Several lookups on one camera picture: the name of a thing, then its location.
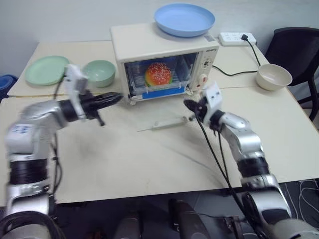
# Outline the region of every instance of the oven control knob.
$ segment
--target oven control knob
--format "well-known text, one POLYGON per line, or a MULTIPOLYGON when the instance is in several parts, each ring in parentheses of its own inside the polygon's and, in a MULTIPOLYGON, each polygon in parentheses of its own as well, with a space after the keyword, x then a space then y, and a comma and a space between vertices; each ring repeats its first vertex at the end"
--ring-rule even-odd
POLYGON ((202 88, 208 81, 208 76, 206 74, 201 74, 198 76, 197 78, 197 85, 196 87, 199 89, 199 88, 202 88))
POLYGON ((202 62, 201 66, 203 69, 206 69, 207 67, 211 66, 212 64, 213 64, 213 60, 210 57, 208 57, 207 59, 205 59, 202 62))

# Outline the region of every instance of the wall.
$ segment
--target wall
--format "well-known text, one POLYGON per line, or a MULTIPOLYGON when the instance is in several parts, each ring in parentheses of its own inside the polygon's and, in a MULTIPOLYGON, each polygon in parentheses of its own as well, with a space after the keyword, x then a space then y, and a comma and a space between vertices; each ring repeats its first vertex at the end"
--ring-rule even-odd
MULTIPOLYGON (((0 0, 0 75, 19 75, 40 41, 109 40, 112 25, 153 21, 173 0, 0 0)), ((318 0, 183 0, 216 16, 211 32, 252 32, 265 52, 273 30, 319 28, 318 0)))

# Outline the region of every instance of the green bowl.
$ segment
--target green bowl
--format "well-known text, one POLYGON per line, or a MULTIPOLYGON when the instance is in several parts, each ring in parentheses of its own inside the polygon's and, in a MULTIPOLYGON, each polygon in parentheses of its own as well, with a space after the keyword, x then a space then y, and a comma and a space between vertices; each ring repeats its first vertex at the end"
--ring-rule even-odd
POLYGON ((89 62, 82 69, 96 87, 106 87, 113 83, 115 77, 115 66, 105 60, 96 60, 89 62))

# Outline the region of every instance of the blue container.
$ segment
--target blue container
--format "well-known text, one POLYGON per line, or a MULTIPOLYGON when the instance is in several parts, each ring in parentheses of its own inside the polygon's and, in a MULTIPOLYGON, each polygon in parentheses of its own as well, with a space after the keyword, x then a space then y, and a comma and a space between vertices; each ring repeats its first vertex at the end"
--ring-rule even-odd
POLYGON ((3 98, 8 98, 8 91, 16 83, 18 78, 13 75, 4 75, 0 77, 0 102, 3 98))

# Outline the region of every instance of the green plate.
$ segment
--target green plate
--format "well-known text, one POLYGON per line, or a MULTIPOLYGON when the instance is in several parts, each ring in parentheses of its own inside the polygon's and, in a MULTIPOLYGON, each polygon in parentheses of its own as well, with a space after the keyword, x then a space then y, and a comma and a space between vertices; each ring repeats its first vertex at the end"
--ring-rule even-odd
POLYGON ((25 79, 32 85, 49 86, 63 77, 69 60, 64 56, 45 56, 33 62, 25 71, 25 79))
POLYGON ((115 66, 112 62, 105 60, 91 61, 83 67, 82 71, 96 87, 112 84, 115 77, 115 66))

